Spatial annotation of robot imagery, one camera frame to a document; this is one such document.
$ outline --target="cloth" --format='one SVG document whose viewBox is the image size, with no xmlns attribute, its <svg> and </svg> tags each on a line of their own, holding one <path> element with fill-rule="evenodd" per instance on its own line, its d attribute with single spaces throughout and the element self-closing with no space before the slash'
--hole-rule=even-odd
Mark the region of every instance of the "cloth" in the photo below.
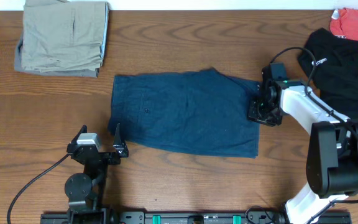
<svg viewBox="0 0 358 224">
<path fill-rule="evenodd" d="M 335 10 L 329 29 L 340 38 L 358 40 L 358 10 L 347 8 Z"/>
<path fill-rule="evenodd" d="M 305 44 L 317 59 L 314 84 L 320 98 L 336 111 L 358 119 L 358 41 L 340 39 L 325 29 L 313 32 Z M 308 76 L 312 61 L 302 53 L 299 64 Z"/>
<path fill-rule="evenodd" d="M 97 78 L 99 75 L 99 69 L 97 68 L 95 71 L 91 71 L 88 69 L 84 70 L 72 70 L 72 71 L 51 71 L 51 72 L 39 72 L 32 70 L 24 70 L 22 68 L 22 47 L 23 47 L 23 34 L 20 36 L 19 41 L 17 42 L 15 48 L 15 61 L 14 61 L 14 69 L 18 72 L 24 72 L 34 75 L 45 75 L 45 76 L 67 76 L 67 77 L 93 77 Z"/>
<path fill-rule="evenodd" d="M 247 119 L 258 82 L 200 72 L 116 75 L 109 131 L 126 140 L 207 156 L 258 155 L 259 124 Z"/>
<path fill-rule="evenodd" d="M 103 62 L 106 2 L 26 0 L 22 68 L 95 70 Z"/>
</svg>

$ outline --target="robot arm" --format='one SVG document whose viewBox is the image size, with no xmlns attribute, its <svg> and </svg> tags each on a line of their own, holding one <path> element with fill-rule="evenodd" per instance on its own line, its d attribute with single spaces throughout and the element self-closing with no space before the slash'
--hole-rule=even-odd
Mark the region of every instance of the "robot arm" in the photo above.
<svg viewBox="0 0 358 224">
<path fill-rule="evenodd" d="M 287 79 L 282 63 L 271 63 L 262 70 L 261 97 L 250 102 L 250 120 L 269 126 L 280 125 L 283 115 L 291 115 L 310 135 L 306 176 L 302 190 L 285 203 L 287 223 L 318 221 L 321 211 L 334 200 L 345 200 L 358 193 L 358 143 L 344 126 L 317 105 L 335 112 L 311 92 L 302 81 Z M 358 121 L 335 112 L 358 134 Z"/>
</svg>

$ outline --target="table surface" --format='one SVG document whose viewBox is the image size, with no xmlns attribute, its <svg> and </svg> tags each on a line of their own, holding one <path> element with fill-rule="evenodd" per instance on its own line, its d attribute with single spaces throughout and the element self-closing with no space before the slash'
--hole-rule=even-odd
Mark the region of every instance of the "table surface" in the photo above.
<svg viewBox="0 0 358 224">
<path fill-rule="evenodd" d="M 184 72 L 215 67 L 226 75 L 261 81 L 261 68 L 286 47 L 329 27 L 332 11 L 114 11 L 98 78 L 41 77 L 15 72 L 14 47 L 22 12 L 0 12 L 0 223 L 18 191 L 65 155 L 83 124 L 99 133 L 105 150 L 115 74 Z M 291 78 L 305 78 L 296 56 Z M 244 211 L 277 208 L 306 182 L 309 136 L 291 117 L 260 127 L 259 157 L 193 156 L 128 142 L 130 158 L 109 168 L 105 204 L 118 210 Z M 39 223 L 43 212 L 64 212 L 64 184 L 82 172 L 67 159 L 17 201 L 13 223 Z M 348 209 L 358 223 L 358 205 Z"/>
</svg>

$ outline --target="dark blue cloth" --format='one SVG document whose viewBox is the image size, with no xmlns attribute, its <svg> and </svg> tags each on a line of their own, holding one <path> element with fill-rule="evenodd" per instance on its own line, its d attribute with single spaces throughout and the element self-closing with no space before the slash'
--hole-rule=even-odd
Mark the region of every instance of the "dark blue cloth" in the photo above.
<svg viewBox="0 0 358 224">
<path fill-rule="evenodd" d="M 259 124 L 247 120 L 258 82 L 200 72 L 116 75 L 109 130 L 125 140 L 207 156 L 258 155 Z"/>
</svg>

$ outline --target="black fabric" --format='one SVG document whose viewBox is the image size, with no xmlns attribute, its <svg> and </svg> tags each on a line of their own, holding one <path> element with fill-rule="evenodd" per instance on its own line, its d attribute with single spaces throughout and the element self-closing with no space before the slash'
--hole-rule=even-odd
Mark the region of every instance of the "black fabric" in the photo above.
<svg viewBox="0 0 358 224">
<path fill-rule="evenodd" d="M 258 82 L 200 72 L 116 75 L 109 130 L 128 141 L 208 156 L 258 155 L 259 125 L 247 119 Z"/>
<path fill-rule="evenodd" d="M 320 98 L 336 111 L 358 119 L 358 41 L 341 39 L 321 28 L 313 32 L 305 48 L 316 57 L 313 81 Z M 298 61 L 308 76 L 313 67 L 310 56 L 302 53 Z"/>
</svg>

